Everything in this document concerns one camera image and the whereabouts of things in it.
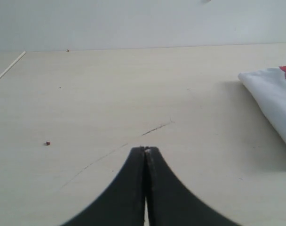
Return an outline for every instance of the crack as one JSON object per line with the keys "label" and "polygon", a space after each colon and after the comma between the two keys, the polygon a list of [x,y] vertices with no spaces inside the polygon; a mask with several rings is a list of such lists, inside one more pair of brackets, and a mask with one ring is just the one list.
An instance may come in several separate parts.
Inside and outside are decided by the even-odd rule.
{"label": "crack", "polygon": [[164,126],[168,126],[168,125],[170,125],[171,123],[174,123],[174,121],[172,121],[172,120],[170,119],[170,122],[168,122],[168,123],[166,123],[166,124],[160,124],[158,127],[154,128],[154,129],[151,129],[151,130],[147,131],[146,133],[143,133],[141,136],[145,136],[145,135],[147,135],[147,134],[149,134],[149,133],[151,133],[151,132],[153,132],[153,131],[156,131],[156,130],[158,130],[158,129],[160,129],[160,128],[163,128]]}
{"label": "crack", "polygon": [[125,147],[126,145],[128,145],[128,143],[126,143],[126,144],[124,144],[124,145],[122,145],[122,146],[120,146],[120,147],[118,147],[118,148],[112,150],[111,152],[109,152],[109,153],[107,153],[107,154],[101,156],[99,159],[97,159],[97,160],[91,162],[90,164],[88,164],[86,167],[84,167],[82,170],[80,170],[77,174],[75,174],[70,180],[68,180],[63,186],[61,186],[61,188],[60,188],[58,191],[62,190],[64,187],[66,187],[69,183],[71,183],[79,174],[81,174],[81,173],[82,173],[83,171],[85,171],[87,168],[89,168],[89,167],[92,166],[93,164],[99,162],[100,160],[106,158],[107,156],[113,154],[114,152],[118,151],[119,149]]}

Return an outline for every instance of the white table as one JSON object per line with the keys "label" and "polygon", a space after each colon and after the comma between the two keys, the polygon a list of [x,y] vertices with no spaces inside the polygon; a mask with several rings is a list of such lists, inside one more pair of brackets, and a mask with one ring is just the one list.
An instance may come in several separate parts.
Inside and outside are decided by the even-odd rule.
{"label": "white table", "polygon": [[286,145],[237,78],[280,65],[286,44],[27,53],[0,80],[0,226],[63,223],[139,145],[232,220],[286,226]]}

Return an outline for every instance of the white fabric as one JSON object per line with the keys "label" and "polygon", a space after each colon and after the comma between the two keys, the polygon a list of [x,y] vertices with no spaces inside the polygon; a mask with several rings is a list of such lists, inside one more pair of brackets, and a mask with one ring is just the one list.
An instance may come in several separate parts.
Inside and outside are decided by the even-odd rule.
{"label": "white fabric", "polygon": [[238,77],[286,143],[286,66],[240,73]]}

